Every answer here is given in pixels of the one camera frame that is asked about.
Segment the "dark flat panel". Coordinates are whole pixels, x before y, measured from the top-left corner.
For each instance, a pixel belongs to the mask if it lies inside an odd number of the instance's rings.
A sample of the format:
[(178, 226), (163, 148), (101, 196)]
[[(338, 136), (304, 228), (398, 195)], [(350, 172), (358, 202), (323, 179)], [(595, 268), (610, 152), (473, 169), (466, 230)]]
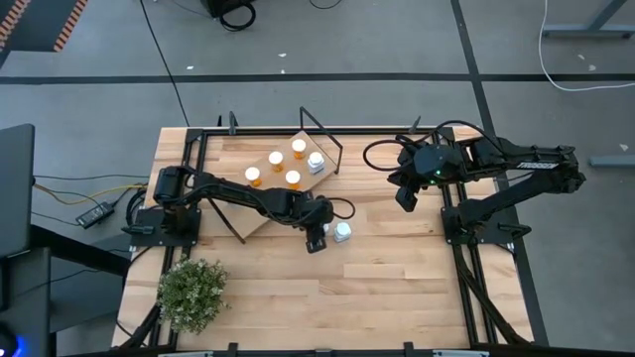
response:
[(29, 249), (35, 127), (0, 129), (0, 257)]

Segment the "grey metal bar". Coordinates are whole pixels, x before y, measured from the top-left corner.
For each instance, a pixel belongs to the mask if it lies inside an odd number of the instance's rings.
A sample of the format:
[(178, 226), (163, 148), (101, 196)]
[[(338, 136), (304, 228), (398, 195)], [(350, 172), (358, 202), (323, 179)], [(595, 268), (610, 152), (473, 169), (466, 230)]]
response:
[(588, 164), (595, 168), (635, 169), (635, 155), (592, 156)]

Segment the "dark mat with orange stripes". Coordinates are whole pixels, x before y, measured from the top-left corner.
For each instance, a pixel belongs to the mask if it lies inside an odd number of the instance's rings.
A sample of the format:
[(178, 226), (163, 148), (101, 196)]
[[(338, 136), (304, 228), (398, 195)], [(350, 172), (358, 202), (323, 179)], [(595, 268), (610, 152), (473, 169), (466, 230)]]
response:
[(88, 0), (0, 0), (0, 68), (12, 52), (61, 52)]

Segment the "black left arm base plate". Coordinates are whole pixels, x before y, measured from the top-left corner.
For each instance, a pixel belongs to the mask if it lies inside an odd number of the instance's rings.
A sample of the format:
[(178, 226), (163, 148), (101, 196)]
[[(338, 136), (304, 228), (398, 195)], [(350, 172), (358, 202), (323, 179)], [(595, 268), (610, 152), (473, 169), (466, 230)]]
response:
[(197, 208), (143, 209), (133, 224), (122, 231), (131, 236), (132, 246), (191, 247), (197, 243), (201, 211)]

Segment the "grey metal stand frame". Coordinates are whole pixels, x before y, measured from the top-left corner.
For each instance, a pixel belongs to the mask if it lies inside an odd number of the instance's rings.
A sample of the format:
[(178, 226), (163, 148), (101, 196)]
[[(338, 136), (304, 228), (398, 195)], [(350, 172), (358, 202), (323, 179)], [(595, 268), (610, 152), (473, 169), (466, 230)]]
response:
[(629, 40), (635, 36), (635, 25), (609, 25), (609, 20), (628, 2), (628, 0), (606, 0), (590, 19), (583, 24), (548, 25), (549, 0), (545, 0), (544, 16), (540, 34), (549, 36), (617, 37)]

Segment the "black power adapter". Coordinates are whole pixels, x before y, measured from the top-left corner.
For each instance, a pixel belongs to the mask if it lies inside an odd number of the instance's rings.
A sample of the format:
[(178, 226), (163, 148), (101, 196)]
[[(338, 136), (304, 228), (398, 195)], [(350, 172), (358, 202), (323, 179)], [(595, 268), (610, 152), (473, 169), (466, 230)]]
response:
[(100, 224), (113, 213), (114, 206), (109, 202), (103, 201), (88, 211), (80, 214), (75, 221), (83, 229), (88, 229), (95, 224)]

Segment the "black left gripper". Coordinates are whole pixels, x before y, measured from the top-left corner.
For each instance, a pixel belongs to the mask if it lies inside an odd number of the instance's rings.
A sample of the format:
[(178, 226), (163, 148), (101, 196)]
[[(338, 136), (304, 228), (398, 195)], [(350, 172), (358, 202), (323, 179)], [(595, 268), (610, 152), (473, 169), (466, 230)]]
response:
[[(303, 198), (297, 204), (298, 227), (307, 229), (311, 226), (323, 227), (334, 218), (332, 202), (323, 195), (313, 198)], [(313, 254), (326, 248), (325, 232), (321, 231), (319, 237), (315, 231), (307, 231), (307, 251)]]

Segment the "wooden shelf with black frame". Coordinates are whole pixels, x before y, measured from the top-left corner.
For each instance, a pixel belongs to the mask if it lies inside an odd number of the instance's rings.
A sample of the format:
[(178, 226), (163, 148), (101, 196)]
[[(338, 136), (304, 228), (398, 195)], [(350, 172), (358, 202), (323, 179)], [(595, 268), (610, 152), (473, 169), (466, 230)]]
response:
[[(343, 154), (343, 143), (331, 132), (326, 132), (312, 121), (311, 116), (302, 113), (304, 123), (296, 127), (238, 127), (234, 135), (224, 135), (218, 131), (209, 132), (206, 149), (197, 157), (202, 160), (202, 170), (218, 178), (246, 184), (245, 170), (256, 167), (261, 173), (261, 187), (287, 188), (285, 174), (298, 171), (301, 176), (300, 189), (316, 191), (319, 185), (335, 175)], [(303, 139), (307, 143), (305, 157), (294, 157), (292, 143)], [(268, 161), (272, 152), (284, 155), (284, 169), (275, 173)], [(321, 152), (325, 168), (311, 175), (308, 168), (309, 154)], [(245, 240), (266, 235), (290, 235), (304, 237), (305, 234), (290, 226), (275, 223), (255, 210), (217, 200), (211, 206), (207, 200), (199, 204), (202, 210), (199, 236), (201, 238), (236, 238)]]

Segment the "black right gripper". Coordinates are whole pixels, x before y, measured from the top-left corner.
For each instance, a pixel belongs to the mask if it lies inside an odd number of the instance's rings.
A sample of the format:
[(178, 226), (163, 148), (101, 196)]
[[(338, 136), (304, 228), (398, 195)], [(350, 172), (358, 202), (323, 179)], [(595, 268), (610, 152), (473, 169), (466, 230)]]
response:
[(392, 184), (403, 184), (395, 195), (397, 203), (406, 212), (413, 212), (416, 208), (420, 189), (427, 189), (431, 185), (431, 179), (420, 175), (415, 166), (407, 166), (403, 172), (395, 171), (388, 175), (387, 181)]

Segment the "dark cabinet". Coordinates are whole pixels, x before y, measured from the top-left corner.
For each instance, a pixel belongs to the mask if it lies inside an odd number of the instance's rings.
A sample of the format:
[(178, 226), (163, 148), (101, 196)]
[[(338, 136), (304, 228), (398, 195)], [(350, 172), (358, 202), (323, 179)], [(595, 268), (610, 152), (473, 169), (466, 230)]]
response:
[(50, 357), (50, 250), (34, 249), (9, 258), (6, 268), (0, 357)]

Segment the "black metal table frame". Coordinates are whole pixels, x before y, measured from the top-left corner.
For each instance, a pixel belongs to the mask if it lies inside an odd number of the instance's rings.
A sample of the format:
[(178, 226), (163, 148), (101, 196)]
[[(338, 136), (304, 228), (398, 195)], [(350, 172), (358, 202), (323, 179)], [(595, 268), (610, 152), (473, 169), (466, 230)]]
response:
[[(354, 202), (349, 241), (333, 242), (309, 255), (305, 237), (266, 235), (247, 239), (199, 238), (193, 259), (221, 261), (229, 272), (224, 310), (200, 335), (170, 334), (155, 327), (149, 345), (173, 342), (179, 351), (227, 355), (230, 343), (248, 355), (343, 357), (393, 356), (425, 349), (462, 349), (469, 337), (452, 249), (443, 237), (442, 192), (421, 192), (417, 210), (405, 213), (394, 201), (395, 188), (366, 167), (363, 148), (392, 138), (399, 127), (331, 127), (343, 143), (339, 175), (322, 182), (316, 194)], [(480, 245), (489, 296), (516, 332), (538, 342), (518, 278), (520, 263), (505, 250)], [(117, 320), (130, 332), (156, 301), (164, 266), (176, 262), (166, 248), (145, 253), (129, 271)]]

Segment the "green artificial potted plant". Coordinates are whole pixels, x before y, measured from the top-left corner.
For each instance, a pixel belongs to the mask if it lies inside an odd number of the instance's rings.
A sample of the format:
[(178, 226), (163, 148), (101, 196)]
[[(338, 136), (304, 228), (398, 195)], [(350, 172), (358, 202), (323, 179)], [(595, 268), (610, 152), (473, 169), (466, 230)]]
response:
[(186, 256), (159, 280), (160, 321), (178, 333), (201, 334), (230, 305), (223, 299), (229, 273), (218, 260)]

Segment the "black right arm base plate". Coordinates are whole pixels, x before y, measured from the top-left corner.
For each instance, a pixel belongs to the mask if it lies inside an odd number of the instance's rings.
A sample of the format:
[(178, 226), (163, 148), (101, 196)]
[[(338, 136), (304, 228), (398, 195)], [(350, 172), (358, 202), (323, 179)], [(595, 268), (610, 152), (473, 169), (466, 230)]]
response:
[(444, 207), (441, 216), (445, 239), (451, 245), (513, 243), (532, 231), (527, 225), (504, 223), (502, 212), (470, 224), (460, 221), (457, 207)]

